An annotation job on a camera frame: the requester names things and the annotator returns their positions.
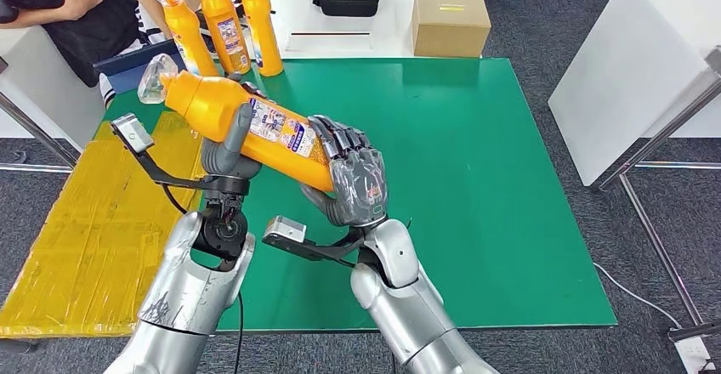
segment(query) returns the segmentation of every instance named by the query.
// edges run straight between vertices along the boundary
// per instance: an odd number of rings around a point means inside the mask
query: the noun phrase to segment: gray carpet
[[[683,305],[621,187],[614,185],[609,192],[599,193],[582,186],[547,106],[555,84],[606,2],[486,0],[493,29],[485,55],[511,59],[593,259],[630,289],[688,325]],[[37,143],[7,140],[0,141],[0,158],[19,146],[31,152],[31,159],[47,160]],[[718,160],[721,144],[714,140],[673,141],[659,156]],[[699,309],[708,318],[721,317],[721,263],[712,252],[718,247],[721,231],[719,177],[721,173],[662,170],[636,170],[631,177]],[[63,179],[0,173],[0,247],[5,251],[0,263],[1,298],[12,286]],[[618,327],[465,332],[464,336],[504,374],[682,372],[675,350],[665,338],[671,323],[603,281]],[[200,372],[231,371],[235,341],[233,336],[213,338]],[[122,338],[48,340],[35,354],[0,352],[0,372],[99,372],[124,342]],[[721,355],[718,339],[707,339],[707,345],[712,355]],[[378,334],[249,335],[243,343],[241,367],[246,373],[388,373],[390,361]]]

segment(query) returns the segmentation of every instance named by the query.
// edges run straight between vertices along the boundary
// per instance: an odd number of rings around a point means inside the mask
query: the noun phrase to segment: bottle label
[[[230,64],[234,71],[244,71],[248,67],[248,60],[244,54],[241,34],[238,32],[236,22],[230,18],[218,23],[220,38],[223,40],[225,51],[230,57]]]
[[[180,43],[180,36],[173,33],[173,40],[175,40],[175,46],[178,47],[178,52],[180,52],[180,58],[182,58],[183,63],[185,63],[185,69],[192,74],[201,75],[201,70],[198,69],[198,64],[196,64],[196,62],[188,55],[183,47],[183,44]]]
[[[324,165],[328,163],[320,140],[310,126],[286,117],[273,104],[255,98],[250,99],[250,104],[253,107],[251,133],[271,142],[281,143],[302,157],[311,158]]]

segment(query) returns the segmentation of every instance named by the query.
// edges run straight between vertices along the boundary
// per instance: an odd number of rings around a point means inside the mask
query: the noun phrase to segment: black t-shirt
[[[65,0],[7,0],[18,9],[56,9]],[[93,63],[123,51],[138,38],[137,0],[103,0],[82,18],[43,28],[68,65],[89,87],[98,83]]]

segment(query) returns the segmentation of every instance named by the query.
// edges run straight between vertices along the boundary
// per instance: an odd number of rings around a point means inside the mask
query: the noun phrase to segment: green tabletop
[[[460,327],[607,326],[616,318],[506,59],[296,59],[248,76],[281,105],[364,129],[383,152],[389,215],[412,219],[417,255]],[[160,106],[116,97],[105,119]],[[264,168],[243,206],[258,237],[242,294],[250,331],[373,329],[350,269],[260,242],[282,214],[329,244],[332,227],[290,178]],[[219,330],[237,330],[237,302]]]

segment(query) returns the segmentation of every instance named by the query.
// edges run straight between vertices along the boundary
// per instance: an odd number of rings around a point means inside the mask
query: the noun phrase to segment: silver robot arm
[[[184,180],[162,171],[147,150],[153,145],[138,119],[123,116],[111,124],[143,169],[179,210],[168,185],[204,190],[206,209],[188,212],[168,237],[160,268],[138,312],[139,322],[128,344],[106,374],[191,374],[196,372],[205,344],[220,315],[239,296],[255,250],[242,213],[249,179],[260,164],[240,155],[253,116],[244,104],[236,112],[223,143],[204,139],[201,161],[209,174]],[[220,258],[216,267],[197,263],[192,249]]]
[[[190,258],[202,215],[185,214],[168,238],[163,259],[138,313],[128,344],[105,374],[191,374],[208,336],[233,304],[255,249],[246,235],[241,255],[216,269]]]
[[[330,246],[305,239],[305,226],[284,217],[269,223],[263,242],[309,260],[351,266],[355,298],[375,321],[398,361],[417,374],[497,374],[463,340],[443,299],[418,262],[403,223],[388,219],[385,166],[366,135],[325,116],[309,122],[330,162],[335,198],[301,190],[333,225],[349,233]],[[343,260],[358,250],[358,263]]]
[[[403,366],[417,374],[498,374],[469,347],[448,317],[402,222],[381,223],[370,231],[362,248],[373,251],[381,267],[359,262],[350,285]]]

